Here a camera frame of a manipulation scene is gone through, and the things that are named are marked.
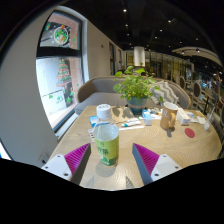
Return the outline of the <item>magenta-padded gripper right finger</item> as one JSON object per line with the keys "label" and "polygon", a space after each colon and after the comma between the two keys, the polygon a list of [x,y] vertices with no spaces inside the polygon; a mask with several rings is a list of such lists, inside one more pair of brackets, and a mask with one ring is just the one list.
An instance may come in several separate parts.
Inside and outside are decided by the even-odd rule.
{"label": "magenta-padded gripper right finger", "polygon": [[167,154],[158,155],[155,152],[134,143],[132,154],[137,163],[144,185],[150,184],[182,169]]}

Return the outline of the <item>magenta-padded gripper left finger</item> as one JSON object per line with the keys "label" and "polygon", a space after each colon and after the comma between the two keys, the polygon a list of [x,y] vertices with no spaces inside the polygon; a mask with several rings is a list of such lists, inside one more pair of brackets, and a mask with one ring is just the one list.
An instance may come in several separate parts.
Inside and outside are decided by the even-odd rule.
{"label": "magenta-padded gripper left finger", "polygon": [[57,154],[42,169],[79,185],[91,154],[91,144],[87,143],[66,155]]}

